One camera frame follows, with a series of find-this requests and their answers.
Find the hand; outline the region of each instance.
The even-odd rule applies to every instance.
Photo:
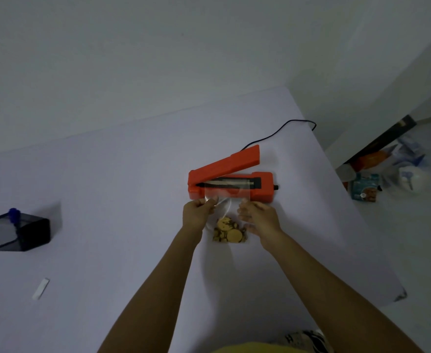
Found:
[[[245,228],[259,236],[261,245],[268,251],[278,239],[286,235],[281,229],[276,210],[267,204],[242,200],[238,213],[238,219],[250,223]]]
[[[183,207],[183,229],[199,235],[199,242],[202,237],[209,214],[214,212],[214,206],[219,201],[214,197],[206,201],[204,198],[186,203]]]

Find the black power cord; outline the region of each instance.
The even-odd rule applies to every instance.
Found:
[[[254,141],[254,142],[250,142],[247,146],[245,146],[244,148],[242,148],[242,149],[241,149],[241,151],[243,151],[244,149],[246,149],[248,146],[253,145],[254,143],[257,143],[257,142],[260,142],[260,141],[263,141],[263,140],[269,139],[270,137],[274,136],[274,135],[275,135],[275,134],[277,134],[279,131],[281,131],[281,129],[282,129],[284,126],[286,126],[287,124],[289,124],[291,121],[309,122],[309,123],[313,124],[312,131],[313,131],[313,130],[315,130],[315,128],[317,127],[317,123],[316,123],[316,122],[314,122],[314,121],[312,121],[312,120],[292,119],[292,120],[287,121],[287,122],[286,122],[283,126],[281,126],[281,127],[279,128],[279,130],[277,130],[274,134],[269,135],[268,137],[265,137],[264,139],[260,139],[260,140],[256,140],[256,141]]]

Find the left hand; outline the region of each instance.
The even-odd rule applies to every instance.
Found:
[[[214,212],[218,197],[206,201],[204,198],[186,203],[183,207],[183,230],[202,236],[209,214]]]

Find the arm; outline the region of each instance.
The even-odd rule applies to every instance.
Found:
[[[173,337],[192,255],[217,199],[183,209],[183,227],[150,276],[114,323],[98,353],[167,352]]]
[[[279,225],[276,210],[245,202],[239,219],[250,223],[274,256],[308,312],[337,352],[422,352],[369,301],[316,261]]]

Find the yellow shirt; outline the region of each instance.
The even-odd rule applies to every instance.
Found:
[[[224,347],[212,353],[305,353],[305,351],[275,344],[250,342]]]

